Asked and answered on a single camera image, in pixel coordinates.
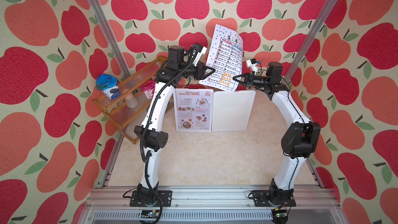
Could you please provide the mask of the white dotted menu sheet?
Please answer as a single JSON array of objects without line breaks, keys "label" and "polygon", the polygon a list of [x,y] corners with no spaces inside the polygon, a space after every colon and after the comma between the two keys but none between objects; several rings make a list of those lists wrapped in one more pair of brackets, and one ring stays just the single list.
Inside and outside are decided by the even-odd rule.
[{"label": "white dotted menu sheet", "polygon": [[235,91],[238,87],[233,77],[240,75],[243,69],[243,39],[224,26],[215,25],[206,66],[215,71],[200,84],[223,91]]}]

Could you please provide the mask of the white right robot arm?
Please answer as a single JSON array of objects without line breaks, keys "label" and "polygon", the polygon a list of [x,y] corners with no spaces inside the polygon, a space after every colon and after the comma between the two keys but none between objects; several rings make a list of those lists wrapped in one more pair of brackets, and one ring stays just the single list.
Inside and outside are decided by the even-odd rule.
[{"label": "white right robot arm", "polygon": [[247,89],[264,92],[278,107],[288,126],[281,140],[284,159],[277,175],[268,190],[252,191],[248,198],[255,206],[295,206],[294,183],[301,166],[317,148],[320,124],[306,117],[293,100],[289,87],[283,83],[281,63],[270,62],[265,76],[258,74],[262,67],[256,59],[248,60],[246,64],[251,72],[234,76],[233,80]]}]

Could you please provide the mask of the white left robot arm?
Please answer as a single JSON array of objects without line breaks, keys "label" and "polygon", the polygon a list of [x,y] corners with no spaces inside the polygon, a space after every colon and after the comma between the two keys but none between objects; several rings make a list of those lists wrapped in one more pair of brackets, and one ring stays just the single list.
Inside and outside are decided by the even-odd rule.
[{"label": "white left robot arm", "polygon": [[162,131],[167,106],[182,78],[204,80],[215,72],[214,68],[200,61],[206,51],[207,48],[198,43],[188,50],[182,46],[169,47],[168,59],[155,76],[154,95],[148,113],[142,124],[134,128],[134,133],[140,139],[140,154],[144,162],[143,179],[137,187],[137,194],[140,201],[146,201],[149,205],[161,202],[158,196],[158,169],[162,149],[169,138]]}]

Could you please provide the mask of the right white rack box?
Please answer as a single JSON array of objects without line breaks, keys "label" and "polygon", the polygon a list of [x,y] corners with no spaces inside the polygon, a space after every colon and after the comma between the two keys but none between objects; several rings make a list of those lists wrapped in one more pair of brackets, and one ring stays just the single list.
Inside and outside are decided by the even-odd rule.
[{"label": "right white rack box", "polygon": [[215,92],[212,131],[246,130],[255,96],[252,90]]}]

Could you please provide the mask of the pink lidded cup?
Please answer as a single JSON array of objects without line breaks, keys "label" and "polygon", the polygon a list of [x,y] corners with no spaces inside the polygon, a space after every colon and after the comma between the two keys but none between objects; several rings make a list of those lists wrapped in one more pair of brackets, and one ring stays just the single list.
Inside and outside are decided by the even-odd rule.
[{"label": "pink lidded cup", "polygon": [[140,86],[140,90],[144,93],[147,99],[151,100],[155,90],[155,82],[151,79],[146,81]]}]

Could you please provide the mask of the clear plastic bottle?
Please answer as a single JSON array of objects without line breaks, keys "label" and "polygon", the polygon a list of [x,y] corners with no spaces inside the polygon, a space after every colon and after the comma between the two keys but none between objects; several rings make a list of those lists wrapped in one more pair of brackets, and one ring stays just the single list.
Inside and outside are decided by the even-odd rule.
[{"label": "clear plastic bottle", "polygon": [[124,101],[126,103],[126,106],[129,108],[135,108],[138,105],[138,101],[137,101],[136,97],[131,92],[129,92],[125,96]]}]

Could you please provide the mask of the wooden spice shelf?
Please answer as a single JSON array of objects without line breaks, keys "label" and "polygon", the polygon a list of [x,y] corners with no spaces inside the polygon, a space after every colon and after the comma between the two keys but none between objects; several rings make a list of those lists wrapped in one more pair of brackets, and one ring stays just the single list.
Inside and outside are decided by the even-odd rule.
[{"label": "wooden spice shelf", "polygon": [[[151,103],[151,100],[140,90],[140,86],[155,77],[157,71],[166,60],[166,57],[159,56],[154,61],[146,63],[138,72],[119,83],[118,86],[121,95],[116,99],[110,100],[105,95],[102,95],[92,100],[116,131],[133,144],[136,144],[139,138],[132,134],[127,134],[127,127]],[[125,97],[132,94],[135,90],[138,91],[133,95],[137,99],[137,106],[130,108],[125,102]]]}]

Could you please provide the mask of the blue lidded yogurt cup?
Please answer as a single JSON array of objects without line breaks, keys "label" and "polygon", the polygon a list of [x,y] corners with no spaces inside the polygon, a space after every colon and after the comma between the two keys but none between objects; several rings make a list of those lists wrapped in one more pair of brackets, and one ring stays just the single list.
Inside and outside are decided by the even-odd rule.
[{"label": "blue lidded yogurt cup", "polygon": [[109,100],[114,100],[121,95],[118,87],[118,79],[112,75],[99,75],[96,79],[96,88],[103,92]]}]

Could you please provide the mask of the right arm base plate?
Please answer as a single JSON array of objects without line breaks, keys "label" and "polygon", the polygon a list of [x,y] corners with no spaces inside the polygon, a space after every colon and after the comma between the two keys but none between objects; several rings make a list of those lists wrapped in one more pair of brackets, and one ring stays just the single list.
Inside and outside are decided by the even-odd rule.
[{"label": "right arm base plate", "polygon": [[253,200],[256,207],[296,207],[293,193],[288,190],[254,190],[249,193],[248,199]]}]

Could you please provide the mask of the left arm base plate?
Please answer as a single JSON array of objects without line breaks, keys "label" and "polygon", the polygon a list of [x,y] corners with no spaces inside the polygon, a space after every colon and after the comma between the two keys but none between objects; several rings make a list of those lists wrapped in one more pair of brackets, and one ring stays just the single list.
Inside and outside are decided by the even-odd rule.
[{"label": "left arm base plate", "polygon": [[160,203],[162,203],[164,207],[171,206],[173,194],[171,190],[160,190],[157,192],[157,196],[161,201],[159,201],[151,191],[145,190],[146,189],[144,188],[141,191],[133,191],[133,195],[130,200],[130,207],[159,207]]}]

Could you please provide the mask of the right aluminium frame post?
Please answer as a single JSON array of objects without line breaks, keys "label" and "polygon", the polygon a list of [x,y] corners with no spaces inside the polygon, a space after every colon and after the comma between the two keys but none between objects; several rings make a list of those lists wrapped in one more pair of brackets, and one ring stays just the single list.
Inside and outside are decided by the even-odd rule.
[{"label": "right aluminium frame post", "polygon": [[325,25],[325,21],[327,17],[330,15],[337,1],[338,0],[325,0],[325,3],[323,4],[320,10],[320,13],[318,14],[317,18],[314,20],[314,23],[310,27],[309,33],[304,39],[299,51],[294,55],[293,61],[284,76],[284,79],[287,82],[291,81],[291,78],[294,75],[296,69],[300,65],[302,59],[304,59],[305,54],[308,52],[317,34],[320,32],[321,28]]}]

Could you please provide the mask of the aluminium frame post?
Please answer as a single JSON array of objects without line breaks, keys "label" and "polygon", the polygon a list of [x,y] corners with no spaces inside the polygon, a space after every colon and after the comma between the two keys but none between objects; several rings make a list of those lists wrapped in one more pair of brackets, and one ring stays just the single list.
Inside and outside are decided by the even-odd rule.
[{"label": "aluminium frame post", "polygon": [[127,79],[131,75],[129,68],[128,68],[126,60],[122,54],[122,51],[118,45],[118,42],[116,40],[116,37],[112,30],[112,27],[104,14],[102,5],[100,4],[100,0],[88,0],[88,2],[89,2],[91,9],[94,12],[94,15],[103,31],[103,34],[108,42],[109,48],[113,52],[114,57],[116,58],[119,67],[121,68],[121,74],[123,75],[123,78]]},{"label": "aluminium frame post", "polygon": [[287,82],[291,81],[291,78],[294,75],[296,69],[300,65],[302,59],[304,59],[305,54],[308,52],[317,34],[320,32],[321,28],[325,25],[325,21],[327,17],[330,15],[337,1],[338,0],[325,0],[325,3],[323,4],[320,10],[320,13],[318,14],[317,18],[314,20],[314,23],[310,27],[309,33],[304,39],[299,51],[294,55],[293,61],[284,76],[284,79]]}]

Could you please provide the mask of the left aluminium frame post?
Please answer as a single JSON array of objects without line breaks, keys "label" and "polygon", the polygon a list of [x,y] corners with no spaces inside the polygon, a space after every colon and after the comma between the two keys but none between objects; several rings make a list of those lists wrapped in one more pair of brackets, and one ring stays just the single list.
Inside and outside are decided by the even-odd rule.
[{"label": "left aluminium frame post", "polygon": [[88,0],[88,2],[89,2],[91,9],[94,12],[94,15],[103,31],[103,34],[108,42],[109,48],[113,52],[114,57],[116,58],[119,67],[121,68],[121,74],[123,75],[123,78],[127,79],[131,75],[129,68],[128,68],[126,60],[122,54],[122,51],[118,45],[118,42],[116,40],[116,37],[112,30],[112,27],[104,14],[102,5],[100,4],[100,0]]}]

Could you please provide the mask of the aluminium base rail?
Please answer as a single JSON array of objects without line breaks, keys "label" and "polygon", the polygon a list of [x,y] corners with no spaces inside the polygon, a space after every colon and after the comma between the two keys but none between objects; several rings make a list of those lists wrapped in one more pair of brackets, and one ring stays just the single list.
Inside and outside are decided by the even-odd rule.
[{"label": "aluminium base rail", "polygon": [[93,189],[79,224],[345,224],[348,222],[333,191],[317,185],[297,185],[296,207],[256,207],[248,199],[264,185],[163,186],[171,190],[170,207],[130,207],[129,187]]}]

